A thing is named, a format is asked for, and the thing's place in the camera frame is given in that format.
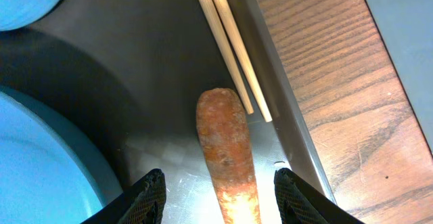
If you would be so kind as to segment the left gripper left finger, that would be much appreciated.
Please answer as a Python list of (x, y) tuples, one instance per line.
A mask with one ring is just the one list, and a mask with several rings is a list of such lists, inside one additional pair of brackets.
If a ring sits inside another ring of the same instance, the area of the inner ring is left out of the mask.
[(152, 169), (83, 224), (161, 224), (165, 203), (164, 173)]

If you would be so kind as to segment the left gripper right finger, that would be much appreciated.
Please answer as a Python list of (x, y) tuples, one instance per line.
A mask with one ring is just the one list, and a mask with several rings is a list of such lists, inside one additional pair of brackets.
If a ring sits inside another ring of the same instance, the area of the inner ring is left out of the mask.
[(283, 224), (362, 224), (290, 169), (275, 171), (274, 185)]

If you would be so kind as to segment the orange carrot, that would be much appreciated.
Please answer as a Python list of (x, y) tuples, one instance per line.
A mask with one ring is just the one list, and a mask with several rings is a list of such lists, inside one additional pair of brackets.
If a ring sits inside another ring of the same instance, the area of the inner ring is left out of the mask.
[(246, 114), (237, 94), (203, 92), (196, 128), (225, 223), (260, 223), (258, 189)]

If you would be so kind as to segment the blue plastic plate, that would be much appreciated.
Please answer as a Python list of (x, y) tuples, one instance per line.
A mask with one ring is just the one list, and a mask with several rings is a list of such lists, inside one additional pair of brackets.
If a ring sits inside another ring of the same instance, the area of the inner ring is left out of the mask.
[(78, 127), (1, 88), (2, 223), (82, 223), (121, 193), (108, 161)]

